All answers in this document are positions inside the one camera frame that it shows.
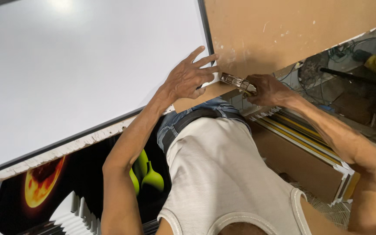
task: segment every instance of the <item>black belt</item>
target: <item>black belt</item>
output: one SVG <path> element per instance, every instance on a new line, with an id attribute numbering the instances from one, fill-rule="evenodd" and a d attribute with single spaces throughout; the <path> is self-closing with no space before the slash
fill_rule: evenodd
<path id="1" fill-rule="evenodd" d="M 227 118 L 233 119 L 237 118 L 246 122 L 246 119 L 240 114 L 233 113 L 233 112 L 225 112 Z M 175 131 L 179 134 L 182 129 L 184 129 L 188 124 L 191 122 L 199 119 L 199 118 L 222 118 L 223 115 L 218 110 L 213 109 L 197 109 L 195 111 L 190 112 L 181 120 L 179 120 L 176 124 L 173 125 Z M 173 134 L 172 130 L 168 130 L 162 139 L 163 144 L 163 152 L 166 154 L 170 144 L 175 140 L 176 136 Z"/>

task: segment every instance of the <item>green vase image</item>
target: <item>green vase image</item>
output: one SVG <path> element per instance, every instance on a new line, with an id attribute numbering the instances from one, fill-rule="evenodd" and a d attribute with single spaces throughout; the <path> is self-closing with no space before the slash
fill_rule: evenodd
<path id="1" fill-rule="evenodd" d="M 139 190 L 140 190 L 139 181 L 138 181 L 136 175 L 134 174 L 133 169 L 131 169 L 131 168 L 130 168 L 130 178 L 133 181 L 134 191 L 135 191 L 136 196 L 137 196 L 137 195 L 139 195 Z"/>
<path id="2" fill-rule="evenodd" d="M 143 178 L 142 189 L 143 185 L 149 184 L 157 190 L 159 190 L 160 192 L 163 192 L 164 182 L 162 176 L 153 170 L 152 163 L 150 161 L 146 164 L 146 167 L 148 169 L 148 173 Z"/>
<path id="3" fill-rule="evenodd" d="M 148 162 L 149 162 L 148 156 L 143 149 L 139 157 L 136 159 L 136 161 L 133 164 L 134 174 L 139 179 L 140 183 L 142 182 L 143 178 L 148 173 L 148 166 L 147 166 Z"/>

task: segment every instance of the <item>left arm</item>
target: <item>left arm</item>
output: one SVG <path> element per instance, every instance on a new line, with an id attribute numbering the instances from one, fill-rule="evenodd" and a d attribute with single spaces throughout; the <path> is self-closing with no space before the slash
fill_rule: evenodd
<path id="1" fill-rule="evenodd" d="M 143 111 L 135 118 L 112 148 L 102 167 L 104 175 L 104 210 L 102 233 L 143 234 L 139 209 L 129 171 L 145 146 L 162 113 L 179 98 L 196 99 L 205 92 L 205 87 L 196 89 L 214 79 L 218 67 L 200 69 L 216 60 L 214 54 L 193 63 L 204 51 L 200 46 L 181 61 L 169 74 L 165 83 L 154 94 Z"/>

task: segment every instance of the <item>right arm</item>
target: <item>right arm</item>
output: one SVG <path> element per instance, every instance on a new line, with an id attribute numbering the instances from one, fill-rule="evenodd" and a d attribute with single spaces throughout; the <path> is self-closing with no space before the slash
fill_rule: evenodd
<path id="1" fill-rule="evenodd" d="M 361 174 L 355 188 L 349 231 L 376 234 L 376 147 L 352 128 L 316 108 L 270 75 L 247 78 L 258 96 L 248 100 L 257 105 L 284 106 L 302 115 L 343 161 Z"/>

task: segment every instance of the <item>man's left hand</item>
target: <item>man's left hand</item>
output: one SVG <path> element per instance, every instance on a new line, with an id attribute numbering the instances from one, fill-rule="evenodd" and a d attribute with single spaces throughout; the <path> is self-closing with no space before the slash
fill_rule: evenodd
<path id="1" fill-rule="evenodd" d="M 213 73 L 218 72 L 219 67 L 200 67 L 218 59 L 217 54 L 204 57 L 193 63 L 195 58 L 203 52 L 205 47 L 202 45 L 193 51 L 186 59 L 181 61 L 169 74 L 162 88 L 165 89 L 172 100 L 179 98 L 196 99 L 204 94 L 206 88 L 197 89 L 206 82 L 214 80 Z"/>

